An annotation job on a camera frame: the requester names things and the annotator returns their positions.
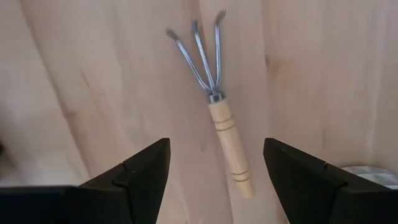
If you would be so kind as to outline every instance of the metal tine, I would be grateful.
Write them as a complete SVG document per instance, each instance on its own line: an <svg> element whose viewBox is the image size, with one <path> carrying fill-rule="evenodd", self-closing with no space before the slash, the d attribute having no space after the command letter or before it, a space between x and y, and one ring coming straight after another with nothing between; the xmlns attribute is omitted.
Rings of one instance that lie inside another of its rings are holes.
<svg viewBox="0 0 398 224"><path fill-rule="evenodd" d="M170 38L172 38L175 41L175 43L177 44L178 49L180 50L181 54L184 56L185 60L187 61L189 67L191 68L191 71L195 75L195 78L198 80L200 86L207 91L212 91L211 88L201 79L201 76L200 76L198 70L195 68L195 64L192 62L188 51L182 44L180 37L172 29L167 29L166 34Z"/></svg>
<svg viewBox="0 0 398 224"><path fill-rule="evenodd" d="M205 55L205 50L203 49L203 46L201 44L201 39L200 39L199 31L198 31L198 21L196 21L196 20L193 21L193 35L195 36L195 41L196 41L198 49L199 49L200 57L203 62L203 67L205 69L207 79L209 80L210 91L212 93L215 93L216 88L215 88L213 76L211 76L209 64L207 63L207 58Z"/></svg>
<svg viewBox="0 0 398 224"><path fill-rule="evenodd" d="M215 20L215 43L216 43L216 88L221 84L221 47L220 47L220 23L224 19L226 10L223 9L217 13Z"/></svg>

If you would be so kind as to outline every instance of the metal object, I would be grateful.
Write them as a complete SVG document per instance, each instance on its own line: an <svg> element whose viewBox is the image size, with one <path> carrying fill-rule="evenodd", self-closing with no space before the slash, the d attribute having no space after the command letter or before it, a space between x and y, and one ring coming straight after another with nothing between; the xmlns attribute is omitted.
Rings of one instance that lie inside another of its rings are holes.
<svg viewBox="0 0 398 224"><path fill-rule="evenodd" d="M227 99L220 91L221 85L221 41L220 41L220 22L225 16L225 10L221 10L215 20L215 47L216 47L216 78L211 74L209 64L206 58L205 49L203 48L200 34L198 31L198 22L193 21L193 36L197 43L200 53L203 68L207 76L207 82L203 81L201 75L198 73L195 65L189 56L188 51L181 42L180 37L172 30L167 29L166 34L173 38L177 44L178 49L184 56L189 67L191 68L195 78L198 80L200 86L209 93L210 103L208 104L211 117L215 128L217 130L218 138L220 139L221 147L223 148L225 160L228 163L231 171L231 177L235 181L242 197L250 198L256 193L254 185L251 181L248 161L243 150L243 145L239 137L238 129L232 112L228 106Z"/></svg>
<svg viewBox="0 0 398 224"><path fill-rule="evenodd" d="M223 20L226 14L225 9L221 10L215 20L215 45L216 45L216 80L214 81L213 75L211 74L209 64L206 58L205 49L203 48L200 34L198 31L198 22L193 21L193 35L195 37L195 42L197 43L198 50L200 53L201 61L203 62L203 68L205 69L205 73L207 76L208 83L204 82L198 70L195 67L195 64L192 62L192 59L181 42L180 37L174 32L172 29L167 29L166 34L171 37L175 43L177 44L178 49L181 54L184 56L187 61L191 71L195 75L195 78L198 80L200 86L210 93L209 99L212 103L217 103L223 99L223 95L220 92L219 88L221 85L221 44L220 44L220 22Z"/></svg>

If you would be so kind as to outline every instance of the curved tine tip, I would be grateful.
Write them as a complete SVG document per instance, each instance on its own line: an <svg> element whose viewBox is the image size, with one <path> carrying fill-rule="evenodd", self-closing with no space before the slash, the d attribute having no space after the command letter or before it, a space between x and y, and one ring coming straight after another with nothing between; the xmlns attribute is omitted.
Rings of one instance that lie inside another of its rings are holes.
<svg viewBox="0 0 398 224"><path fill-rule="evenodd" d="M222 9L220 12L217 13L215 24L219 24L225 17L226 9Z"/></svg>
<svg viewBox="0 0 398 224"><path fill-rule="evenodd" d="M174 30L167 28L166 29L166 35L168 35L170 38L173 38L173 40L179 40L180 38L178 35L174 32Z"/></svg>

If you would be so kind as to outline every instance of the wooden handle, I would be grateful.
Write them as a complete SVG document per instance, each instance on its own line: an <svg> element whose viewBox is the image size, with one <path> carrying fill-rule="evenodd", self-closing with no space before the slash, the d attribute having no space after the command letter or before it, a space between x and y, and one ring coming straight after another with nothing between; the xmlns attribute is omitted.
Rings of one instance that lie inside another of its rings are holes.
<svg viewBox="0 0 398 224"><path fill-rule="evenodd" d="M226 99L209 104L211 116L221 141L225 159L242 197L251 198L256 191L249 172L242 142Z"/></svg>

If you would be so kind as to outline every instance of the handle groove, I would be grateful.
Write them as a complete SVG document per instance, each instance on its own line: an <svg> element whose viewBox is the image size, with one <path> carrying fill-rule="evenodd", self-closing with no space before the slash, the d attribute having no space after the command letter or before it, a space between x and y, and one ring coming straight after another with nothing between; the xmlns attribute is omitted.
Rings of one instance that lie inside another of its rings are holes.
<svg viewBox="0 0 398 224"><path fill-rule="evenodd" d="M242 197L253 197L256 191L251 181L238 129L226 99L209 104L209 109L233 180Z"/></svg>

